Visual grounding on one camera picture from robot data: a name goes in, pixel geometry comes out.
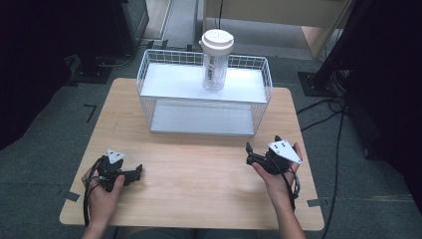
white bracket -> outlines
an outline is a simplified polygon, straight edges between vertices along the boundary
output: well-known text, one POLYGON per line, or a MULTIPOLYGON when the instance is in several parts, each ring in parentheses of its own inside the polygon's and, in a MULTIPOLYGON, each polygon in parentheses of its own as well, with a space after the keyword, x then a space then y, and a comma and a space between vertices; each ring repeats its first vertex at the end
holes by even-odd
POLYGON ((126 154, 118 151, 114 151, 111 148, 106 150, 108 154, 109 163, 113 164, 126 156, 126 154))
POLYGON ((301 159, 298 157, 287 140, 283 139, 280 141, 271 142, 268 144, 268 146, 276 155, 298 164, 302 164, 301 159))

white wire basket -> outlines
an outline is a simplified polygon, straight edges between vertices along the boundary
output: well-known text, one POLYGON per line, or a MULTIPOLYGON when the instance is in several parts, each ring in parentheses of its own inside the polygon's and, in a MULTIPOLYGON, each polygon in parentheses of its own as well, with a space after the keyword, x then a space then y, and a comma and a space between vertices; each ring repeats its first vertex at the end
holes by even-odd
POLYGON ((137 91, 152 132, 255 135, 273 93, 266 58, 230 55, 224 89, 203 89, 203 54, 146 50, 137 91))

human hand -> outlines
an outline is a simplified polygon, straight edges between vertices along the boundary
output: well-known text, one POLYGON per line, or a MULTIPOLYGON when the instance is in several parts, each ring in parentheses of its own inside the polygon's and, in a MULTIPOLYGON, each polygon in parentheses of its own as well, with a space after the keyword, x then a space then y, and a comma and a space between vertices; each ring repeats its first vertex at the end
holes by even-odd
MULTIPOLYGON (((91 169, 81 178, 83 184, 90 175, 91 169)), ((88 193, 88 206, 90 208, 90 224, 83 238, 101 238, 106 231, 117 209, 118 199, 124 184, 124 175, 120 175, 114 182, 111 192, 107 192, 99 180, 93 178, 90 182, 88 193)))
MULTIPOLYGON (((295 142, 294 149, 296 154, 300 159, 302 159, 302 153, 301 148, 299 147, 299 144, 295 142)), ((270 196, 270 199, 276 209, 276 211, 281 210, 282 208, 292 208, 290 197, 289 197, 289 189, 286 186, 285 181, 283 180, 283 177, 278 175, 273 175, 268 173, 259 163, 254 162, 252 163, 252 166, 257 171, 257 173, 263 178, 266 187, 267 192, 270 196)), ((296 173, 299 168, 299 164, 296 162, 292 162, 291 164, 291 170, 296 173)), ((295 179, 295 176, 291 172, 285 172, 285 177, 288 180, 288 183, 290 185, 293 184, 293 181, 295 179)))

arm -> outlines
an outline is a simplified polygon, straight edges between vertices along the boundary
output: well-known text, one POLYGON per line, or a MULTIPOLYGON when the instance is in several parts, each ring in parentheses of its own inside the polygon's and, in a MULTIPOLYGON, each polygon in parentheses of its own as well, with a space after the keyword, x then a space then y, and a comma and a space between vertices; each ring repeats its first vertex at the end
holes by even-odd
MULTIPOLYGON (((295 143, 295 152, 302 158, 301 149, 295 143)), ((268 173, 259 163, 252 163, 257 173, 264 179, 267 192, 276 210, 277 220, 279 222, 280 235, 282 238, 306 238, 301 224, 292 209, 288 188, 281 175, 272 175, 268 173)), ((297 163, 292 163, 292 169, 296 172, 299 168, 297 163)), ((286 179, 292 185, 294 176, 290 172, 285 173, 286 179)))
MULTIPOLYGON (((83 176, 82 181, 86 180, 89 173, 90 171, 83 176)), ((103 238, 108 223, 117 209, 118 199, 124 184, 124 175, 115 180, 112 192, 107 192, 99 184, 100 182, 96 179, 93 179, 90 183, 89 208, 91 221, 82 238, 103 238)))

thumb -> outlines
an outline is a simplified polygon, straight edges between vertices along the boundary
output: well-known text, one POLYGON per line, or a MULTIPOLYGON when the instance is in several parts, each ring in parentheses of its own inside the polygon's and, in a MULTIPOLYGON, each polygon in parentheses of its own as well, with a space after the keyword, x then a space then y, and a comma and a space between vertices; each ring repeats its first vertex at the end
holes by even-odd
POLYGON ((112 193, 120 194, 121 189, 124 185, 124 175, 120 175, 114 182, 114 187, 112 188, 112 193))

